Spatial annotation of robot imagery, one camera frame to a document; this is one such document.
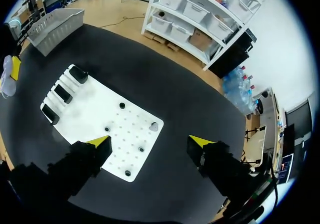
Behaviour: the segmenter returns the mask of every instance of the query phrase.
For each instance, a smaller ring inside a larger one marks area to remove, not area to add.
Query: black block
[[[77,66],[73,66],[69,73],[80,83],[84,84],[88,79],[88,72],[83,71],[82,69],[78,68]]]
[[[72,100],[72,96],[61,86],[57,85],[54,91],[63,99],[63,101],[69,104]]]
[[[44,104],[42,111],[52,121],[51,125],[56,125],[60,120],[59,116],[47,104]]]

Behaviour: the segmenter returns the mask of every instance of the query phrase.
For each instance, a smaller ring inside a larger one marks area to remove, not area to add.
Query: shelf leg
[[[152,4],[155,2],[155,0],[150,0],[149,1],[149,4],[148,4],[148,8],[146,10],[146,13],[145,13],[145,18],[144,18],[144,22],[143,22],[143,26],[142,26],[142,30],[141,30],[141,34],[143,35],[146,31],[146,26],[148,24],[148,20],[150,18],[150,12],[151,12],[151,7],[152,7]]]

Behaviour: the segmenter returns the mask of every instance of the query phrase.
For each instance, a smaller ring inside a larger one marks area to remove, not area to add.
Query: wooden floor
[[[124,3],[121,0],[78,0],[71,4],[69,8],[85,9],[84,23],[93,25],[96,27],[102,27],[106,25],[112,25],[103,27],[103,29],[112,31],[116,34],[122,35],[126,38],[137,41],[147,47],[157,51],[158,53],[168,57],[175,61],[179,65],[192,71],[194,74],[203,79],[207,84],[215,88],[220,93],[223,93],[221,80],[211,71],[203,71],[202,63],[194,56],[179,50],[175,52],[169,49],[166,45],[162,45],[154,40],[150,40],[141,35],[141,29],[144,18],[125,20],[120,24],[124,17],[136,18],[144,17],[148,3],[138,0],[125,0]],[[22,51],[26,48],[29,42],[26,40]],[[252,128],[252,122],[247,121],[247,128]],[[10,168],[13,168],[10,158],[7,155],[4,147],[1,134],[0,134],[0,155],[2,159],[6,159]]]

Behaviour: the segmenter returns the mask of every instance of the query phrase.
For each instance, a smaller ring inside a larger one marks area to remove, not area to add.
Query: white wall
[[[316,89],[316,63],[299,19],[286,0],[266,0],[250,24],[257,37],[246,72],[253,75],[253,94],[272,87],[286,111]]]

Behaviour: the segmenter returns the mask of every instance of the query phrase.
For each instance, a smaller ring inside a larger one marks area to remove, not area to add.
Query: wooden pallet
[[[164,38],[162,38],[162,37],[160,37],[160,36],[158,36],[158,35],[155,35],[154,36],[154,38],[153,38],[153,40],[155,40],[155,41],[157,41],[157,42],[159,42],[160,44],[166,44],[166,39],[164,39]]]
[[[149,32],[149,31],[145,31],[144,36],[147,37],[148,39],[153,40],[156,35],[154,33]]]
[[[179,46],[177,46],[177,45],[175,45],[175,44],[173,44],[173,43],[171,43],[171,42],[169,42],[169,43],[167,44],[167,46],[169,47],[169,49],[172,49],[172,50],[175,51],[175,52],[178,52],[178,51],[180,50],[180,47],[179,47]]]
[[[168,48],[172,49],[175,52],[179,51],[179,49],[180,49],[180,47],[178,47],[177,45],[167,41],[166,39],[164,39],[154,33],[149,32],[149,31],[145,31],[144,36],[150,40],[155,40],[160,44],[166,44],[168,46]]]

